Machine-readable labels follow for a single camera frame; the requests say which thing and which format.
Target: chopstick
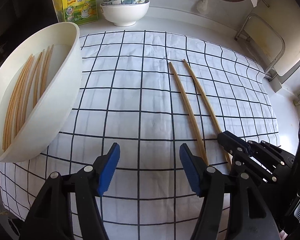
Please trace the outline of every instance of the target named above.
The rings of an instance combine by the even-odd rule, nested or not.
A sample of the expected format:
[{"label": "chopstick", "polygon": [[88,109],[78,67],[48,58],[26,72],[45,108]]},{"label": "chopstick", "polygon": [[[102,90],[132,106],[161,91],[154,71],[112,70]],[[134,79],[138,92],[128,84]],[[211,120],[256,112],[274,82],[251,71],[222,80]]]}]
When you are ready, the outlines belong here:
[{"label": "chopstick", "polygon": [[[208,100],[208,98],[206,96],[206,93],[203,91],[203,89],[202,89],[202,87],[201,87],[201,85],[200,85],[197,77],[195,76],[194,72],[190,68],[188,62],[185,59],[183,60],[183,62],[184,62],[184,65],[186,66],[186,69],[188,70],[189,74],[192,76],[193,81],[195,83],[195,86],[197,87],[198,91],[201,94],[202,100],[204,101],[204,103],[205,103],[205,105],[206,105],[206,107],[208,109],[208,112],[209,112],[209,114],[211,116],[212,122],[214,124],[215,129],[217,130],[217,133],[218,134],[221,133],[222,132],[221,128],[219,126],[219,123],[218,123],[218,120],[216,118],[216,115],[214,114],[213,109],[212,109],[212,107],[211,107],[211,105],[209,103],[209,100]],[[224,155],[225,155],[226,160],[228,162],[228,167],[231,168],[231,159],[230,159],[229,153],[227,153],[225,150],[223,150],[223,152],[224,152]]]},{"label": "chopstick", "polygon": [[45,64],[44,64],[44,67],[43,67],[42,77],[41,77],[40,97],[43,95],[43,93],[46,89],[48,69],[49,69],[49,65],[50,65],[50,60],[51,60],[53,47],[54,47],[54,45],[51,46],[50,50],[49,50],[49,47],[48,47],[48,50],[47,50]]},{"label": "chopstick", "polygon": [[[50,66],[53,47],[54,45],[48,47],[44,60],[43,60],[43,55],[45,50],[43,50],[39,54],[32,71],[31,69],[34,61],[34,56],[33,54],[31,54],[28,60],[26,61],[26,63],[24,64],[21,73],[18,76],[18,80],[15,84],[15,87],[13,89],[12,95],[9,100],[9,105],[8,105],[6,118],[4,122],[3,135],[2,135],[3,151],[7,150],[7,148],[10,146],[12,135],[13,138],[15,138],[26,121],[26,111],[28,107],[29,95],[30,95],[30,91],[31,91],[31,87],[35,75],[36,78],[34,84],[33,108],[37,104],[38,93],[40,98],[45,91],[48,69]],[[40,78],[41,69],[42,69],[42,74],[41,74],[42,81],[39,90],[39,78]]]},{"label": "chopstick", "polygon": [[34,65],[34,68],[33,68],[33,71],[31,73],[31,77],[30,77],[30,80],[29,80],[29,83],[28,83],[27,92],[26,92],[26,96],[25,96],[25,101],[24,101],[23,108],[22,108],[22,119],[21,119],[20,129],[22,128],[23,124],[26,121],[26,111],[27,111],[27,106],[28,106],[30,90],[31,90],[34,74],[35,74],[38,66],[41,64],[41,59],[42,59],[41,56],[42,56],[42,52],[38,56],[37,62]]},{"label": "chopstick", "polygon": [[15,132],[14,132],[13,138],[15,138],[17,136],[17,134],[18,134],[18,132],[20,131],[20,128],[21,128],[21,113],[22,113],[23,98],[24,98],[24,94],[25,94],[25,90],[26,90],[26,84],[27,84],[27,81],[28,81],[28,77],[29,77],[29,73],[30,73],[30,69],[32,67],[33,61],[34,61],[34,56],[31,57],[30,62],[26,66],[24,77],[23,77],[22,83],[21,83],[21,90],[20,90],[20,93],[19,93],[19,97],[17,98],[18,104],[17,104],[15,130],[14,130]]},{"label": "chopstick", "polygon": [[171,62],[169,62],[169,67],[175,77],[175,80],[176,80],[176,83],[178,85],[178,88],[181,92],[181,96],[182,96],[182,99],[183,99],[183,102],[185,103],[186,105],[186,109],[188,111],[188,114],[189,114],[189,118],[190,118],[190,121],[191,121],[191,124],[192,124],[192,129],[193,129],[193,132],[195,133],[195,136],[197,138],[197,142],[198,142],[198,147],[199,147],[199,152],[200,152],[200,155],[201,155],[201,158],[203,159],[203,161],[209,165],[209,162],[208,162],[208,159],[207,159],[207,155],[206,155],[206,151],[204,149],[204,144],[203,144],[203,141],[202,141],[202,138],[201,138],[201,134],[200,134],[200,131],[199,131],[199,128],[198,128],[198,125],[197,125],[197,121],[194,117],[194,113],[192,111],[192,108],[191,108],[191,105],[189,103],[189,100],[188,100],[188,97],[186,95],[186,92],[182,86],[182,83],[178,77],[178,74],[175,70],[175,68],[173,67],[173,64]]},{"label": "chopstick", "polygon": [[44,50],[42,51],[42,57],[39,63],[39,68],[37,71],[37,74],[35,75],[35,81],[34,81],[34,95],[33,95],[33,108],[38,102],[38,87],[39,87],[39,77],[42,69],[42,61],[43,61],[43,55],[44,55]]},{"label": "chopstick", "polygon": [[4,128],[3,128],[3,138],[2,138],[2,149],[5,151],[8,148],[8,133],[10,131],[11,134],[11,128],[12,128],[12,123],[11,121],[11,114],[14,115],[14,109],[15,109],[15,103],[16,103],[16,95],[18,96],[18,90],[19,90],[19,86],[20,86],[20,81],[24,75],[24,72],[26,70],[26,66],[28,65],[28,63],[30,62],[31,58],[32,58],[32,54],[29,56],[28,60],[26,61],[26,63],[24,64],[24,67],[21,71],[21,73],[19,74],[18,80],[16,82],[16,85],[14,86],[14,89],[12,91],[12,95],[10,97],[10,101],[9,101],[9,105],[8,105],[8,110],[7,110],[7,114],[6,114],[6,119],[4,122]]}]

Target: stacked bowls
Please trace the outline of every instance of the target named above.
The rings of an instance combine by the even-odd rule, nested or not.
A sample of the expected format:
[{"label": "stacked bowls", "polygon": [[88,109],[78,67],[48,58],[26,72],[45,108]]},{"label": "stacked bowls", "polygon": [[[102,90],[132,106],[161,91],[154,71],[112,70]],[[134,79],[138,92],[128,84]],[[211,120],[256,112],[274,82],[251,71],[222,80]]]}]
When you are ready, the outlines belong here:
[{"label": "stacked bowls", "polygon": [[141,19],[149,8],[149,0],[103,0],[103,16],[116,26],[131,26]]}]

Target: checkered tablecloth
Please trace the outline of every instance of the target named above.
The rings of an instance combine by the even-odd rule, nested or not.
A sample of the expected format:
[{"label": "checkered tablecloth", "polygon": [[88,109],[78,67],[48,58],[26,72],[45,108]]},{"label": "checkered tablecloth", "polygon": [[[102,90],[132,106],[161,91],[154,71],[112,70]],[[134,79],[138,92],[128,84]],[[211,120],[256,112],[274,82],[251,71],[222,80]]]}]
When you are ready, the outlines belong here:
[{"label": "checkered tablecloth", "polygon": [[[191,191],[178,152],[186,142],[197,155],[196,139],[168,62],[185,88],[209,163],[223,173],[226,162],[216,132],[182,60],[199,79],[222,130],[278,145],[262,68],[232,50],[171,33],[104,32],[81,37],[80,42],[82,84],[62,130],[36,158],[0,163],[5,207],[24,220],[53,171],[75,173],[117,142],[117,169],[109,190],[97,198],[109,238],[190,239],[203,198]],[[82,239],[71,198],[75,238]],[[225,194],[219,240],[225,238],[228,215]]]}]

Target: metal bar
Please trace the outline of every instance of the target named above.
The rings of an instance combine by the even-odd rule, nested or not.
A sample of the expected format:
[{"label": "metal bar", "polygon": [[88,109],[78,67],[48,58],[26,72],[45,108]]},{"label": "metal bar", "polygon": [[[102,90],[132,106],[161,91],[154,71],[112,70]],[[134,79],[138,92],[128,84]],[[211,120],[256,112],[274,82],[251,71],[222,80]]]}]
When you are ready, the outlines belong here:
[{"label": "metal bar", "polygon": [[276,30],[274,30],[274,28],[272,28],[264,19],[262,19],[259,15],[255,14],[255,13],[251,13],[247,16],[247,18],[244,21],[244,24],[242,25],[241,29],[237,32],[237,34],[235,35],[234,39],[237,40],[238,37],[240,36],[240,34],[242,33],[243,29],[245,28],[245,26],[247,25],[248,21],[250,20],[251,17],[256,17],[259,20],[261,20],[266,26],[268,26],[268,28],[270,30],[272,30],[274,32],[274,34],[281,40],[282,42],[282,48],[279,52],[279,54],[274,58],[274,60],[269,64],[269,66],[266,68],[265,70],[265,74],[267,74],[270,69],[273,68],[273,66],[278,62],[278,60],[282,57],[282,55],[284,54],[285,50],[286,50],[286,44],[284,43],[283,38],[280,36],[279,33],[276,32]]}]

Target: white plastic bowl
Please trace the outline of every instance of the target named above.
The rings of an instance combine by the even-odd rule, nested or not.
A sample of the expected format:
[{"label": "white plastic bowl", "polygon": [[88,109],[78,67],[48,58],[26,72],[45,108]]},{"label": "white plastic bowl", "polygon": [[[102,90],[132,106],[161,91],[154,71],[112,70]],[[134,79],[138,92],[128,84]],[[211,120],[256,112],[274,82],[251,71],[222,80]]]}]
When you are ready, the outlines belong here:
[{"label": "white plastic bowl", "polygon": [[129,5],[103,5],[100,4],[103,16],[109,22],[116,26],[131,26],[146,15],[150,1],[146,0],[145,3],[129,4]]},{"label": "white plastic bowl", "polygon": [[[38,56],[43,49],[52,44],[54,49],[47,88],[33,110],[33,87],[31,88],[26,122],[8,149],[3,152],[5,117],[22,66],[31,54]],[[29,160],[39,155],[49,145],[73,107],[81,77],[79,27],[71,22],[53,24],[38,31],[9,55],[0,67],[0,162]]]}]

